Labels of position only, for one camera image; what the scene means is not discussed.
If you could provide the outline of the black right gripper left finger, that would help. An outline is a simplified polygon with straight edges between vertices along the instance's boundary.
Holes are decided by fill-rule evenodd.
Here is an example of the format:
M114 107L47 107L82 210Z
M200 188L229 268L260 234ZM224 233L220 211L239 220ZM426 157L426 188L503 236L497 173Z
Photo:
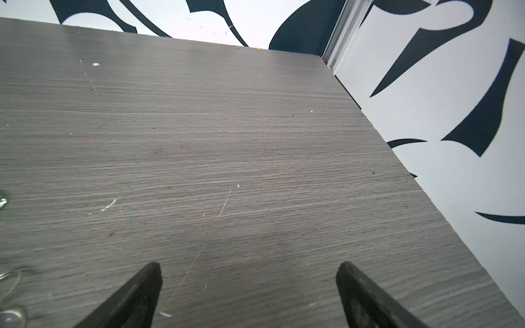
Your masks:
M160 264L149 262L76 326L149 328L162 285Z

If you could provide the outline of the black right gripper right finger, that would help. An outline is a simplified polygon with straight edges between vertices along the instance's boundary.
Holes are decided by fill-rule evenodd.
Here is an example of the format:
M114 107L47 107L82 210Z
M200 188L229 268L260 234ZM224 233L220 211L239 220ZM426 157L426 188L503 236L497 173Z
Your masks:
M340 264L336 285L349 327L426 327L351 262Z

